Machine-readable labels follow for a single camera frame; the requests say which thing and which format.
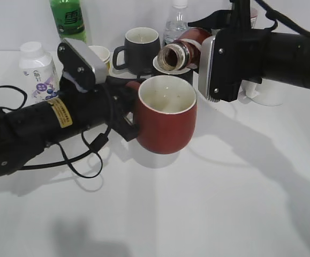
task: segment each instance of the red mug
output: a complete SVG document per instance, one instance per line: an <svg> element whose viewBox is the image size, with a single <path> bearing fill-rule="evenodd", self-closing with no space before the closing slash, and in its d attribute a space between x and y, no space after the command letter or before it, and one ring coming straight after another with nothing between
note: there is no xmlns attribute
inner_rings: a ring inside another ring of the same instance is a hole
<svg viewBox="0 0 310 257"><path fill-rule="evenodd" d="M142 84L127 84L138 90L134 122L140 126L138 142L157 154L172 154L192 139L197 96L185 80L169 75L152 77Z"/></svg>

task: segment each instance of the dark gray mug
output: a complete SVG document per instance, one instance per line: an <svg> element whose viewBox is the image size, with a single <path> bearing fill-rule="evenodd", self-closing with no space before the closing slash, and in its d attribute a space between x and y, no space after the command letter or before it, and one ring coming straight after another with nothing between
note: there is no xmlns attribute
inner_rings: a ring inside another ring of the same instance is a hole
<svg viewBox="0 0 310 257"><path fill-rule="evenodd" d="M115 49L113 66L116 70L128 69L135 75L151 73L153 59L161 49L158 32L152 28L133 28L126 32L125 43ZM124 51L125 63L117 65L118 54Z"/></svg>
<svg viewBox="0 0 310 257"><path fill-rule="evenodd" d="M180 71L165 71L164 69L162 69L158 62L157 62L157 56L153 59L153 73L154 76L158 76L158 75L171 75L171 76L175 76L181 79L186 80L189 84L193 85L193 70L191 69L183 69Z"/></svg>

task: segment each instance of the water bottle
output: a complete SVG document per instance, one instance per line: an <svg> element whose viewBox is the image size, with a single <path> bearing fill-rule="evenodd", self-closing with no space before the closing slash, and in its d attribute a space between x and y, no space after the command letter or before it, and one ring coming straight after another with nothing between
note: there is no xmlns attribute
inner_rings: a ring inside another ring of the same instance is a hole
<svg viewBox="0 0 310 257"><path fill-rule="evenodd" d="M187 18L188 0L173 0L165 26L163 45L172 43L189 29Z"/></svg>
<svg viewBox="0 0 310 257"><path fill-rule="evenodd" d="M50 0L50 6L59 37L69 37L86 43L80 0Z"/></svg>

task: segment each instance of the silver metal plate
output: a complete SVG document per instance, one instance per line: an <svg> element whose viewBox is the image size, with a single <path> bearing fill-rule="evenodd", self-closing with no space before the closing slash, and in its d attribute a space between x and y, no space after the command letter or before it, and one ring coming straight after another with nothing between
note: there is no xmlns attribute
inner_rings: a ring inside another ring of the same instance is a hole
<svg viewBox="0 0 310 257"><path fill-rule="evenodd" d="M81 56L86 64L92 69L95 75L95 83L100 84L106 81L108 74L107 66L104 62L81 40L64 38L63 42L69 44L73 50Z"/></svg>
<svg viewBox="0 0 310 257"><path fill-rule="evenodd" d="M205 39L201 45L198 89L199 92L208 100L211 100L209 89L213 64L214 41L215 35Z"/></svg>

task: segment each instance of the clear plastic bottle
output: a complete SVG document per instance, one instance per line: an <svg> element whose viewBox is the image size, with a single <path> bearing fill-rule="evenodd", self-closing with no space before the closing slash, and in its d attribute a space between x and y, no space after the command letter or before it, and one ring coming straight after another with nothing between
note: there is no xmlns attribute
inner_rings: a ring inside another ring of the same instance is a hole
<svg viewBox="0 0 310 257"><path fill-rule="evenodd" d="M188 0L172 0L172 7L163 35L163 45L172 43L189 29L187 18Z"/></svg>

